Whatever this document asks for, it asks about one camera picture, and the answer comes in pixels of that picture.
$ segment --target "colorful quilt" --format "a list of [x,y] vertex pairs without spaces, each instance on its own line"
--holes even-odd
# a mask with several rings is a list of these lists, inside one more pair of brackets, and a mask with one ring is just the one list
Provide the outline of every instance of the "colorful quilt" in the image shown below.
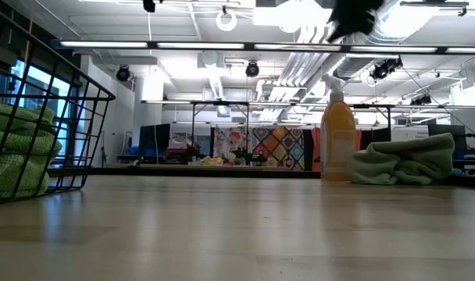
[[[213,157],[235,159],[232,152],[246,147],[246,127],[215,128],[213,142]],[[248,149],[252,147],[252,128],[248,128]]]
[[253,129],[253,138],[253,154],[265,156],[266,166],[288,167],[297,171],[305,169],[302,130],[285,126],[260,127]]
[[[246,146],[246,128],[244,126],[222,129],[215,128],[213,157],[234,159],[232,151]],[[305,169],[304,137],[299,129],[285,126],[275,128],[249,128],[248,150],[263,155],[269,167],[287,167],[291,170]]]

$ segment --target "cable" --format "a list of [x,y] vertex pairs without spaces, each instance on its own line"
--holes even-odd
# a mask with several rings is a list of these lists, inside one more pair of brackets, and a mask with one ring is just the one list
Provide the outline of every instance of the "cable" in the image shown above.
[[[31,19],[29,22],[29,34],[33,32],[33,22],[34,22],[34,3],[36,0],[33,0],[33,4],[31,5]],[[31,42],[27,41],[26,43],[26,57],[24,58],[24,63],[27,64],[27,55],[29,54],[29,47],[31,45]]]
[[147,24],[149,29],[149,40],[152,41],[152,32],[151,32],[151,13],[147,13]]
[[[423,89],[423,87],[418,83],[416,82],[415,78],[413,78],[411,76],[411,74],[409,74],[408,70],[406,70],[404,68],[404,66],[402,67],[402,70],[404,70],[406,72],[406,74],[408,74],[409,78],[411,78],[413,80],[413,82],[415,82],[416,85],[418,85],[418,87],[420,87],[420,90],[422,90],[424,93],[426,93],[425,89]],[[432,97],[430,94],[428,95],[433,101],[435,101],[435,103],[437,103],[438,105],[440,105],[440,103],[434,98]],[[472,129],[470,129],[470,127],[468,127],[467,125],[465,125],[465,123],[463,123],[460,119],[456,118],[456,116],[454,116],[449,110],[447,110],[446,108],[443,108],[452,118],[456,119],[456,121],[460,122],[462,125],[465,126],[465,128],[467,128],[470,132],[472,133],[475,133]]]

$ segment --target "wooden floor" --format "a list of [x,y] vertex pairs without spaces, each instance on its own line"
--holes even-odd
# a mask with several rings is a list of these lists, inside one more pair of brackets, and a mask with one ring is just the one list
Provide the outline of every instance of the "wooden floor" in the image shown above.
[[93,176],[0,205],[0,280],[475,280],[475,190]]

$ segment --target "black fabric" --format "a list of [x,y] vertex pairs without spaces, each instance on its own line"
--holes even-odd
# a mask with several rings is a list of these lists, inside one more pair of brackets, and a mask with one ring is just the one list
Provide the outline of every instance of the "black fabric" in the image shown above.
[[361,150],[367,149],[373,142],[381,141],[391,141],[388,128],[361,131]]
[[213,146],[215,144],[215,128],[211,128],[209,134],[209,157],[213,158]]
[[314,138],[311,130],[303,130],[303,152],[305,171],[313,170]]
[[372,142],[391,141],[389,133],[390,133],[390,130],[388,128],[374,130]]
[[373,140],[373,129],[361,131],[361,150],[366,150]]

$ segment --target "spotlight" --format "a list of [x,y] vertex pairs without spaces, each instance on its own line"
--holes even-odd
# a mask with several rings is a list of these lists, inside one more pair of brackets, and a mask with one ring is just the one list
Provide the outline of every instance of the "spotlight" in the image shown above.
[[375,65],[375,69],[371,72],[370,76],[375,80],[382,80],[402,66],[401,56],[398,59],[386,59],[383,63]]
[[249,62],[248,66],[246,67],[246,76],[248,77],[256,77],[259,75],[260,69],[256,62]]
[[122,82],[128,81],[130,78],[130,70],[128,66],[120,66],[120,70],[116,73],[116,79]]

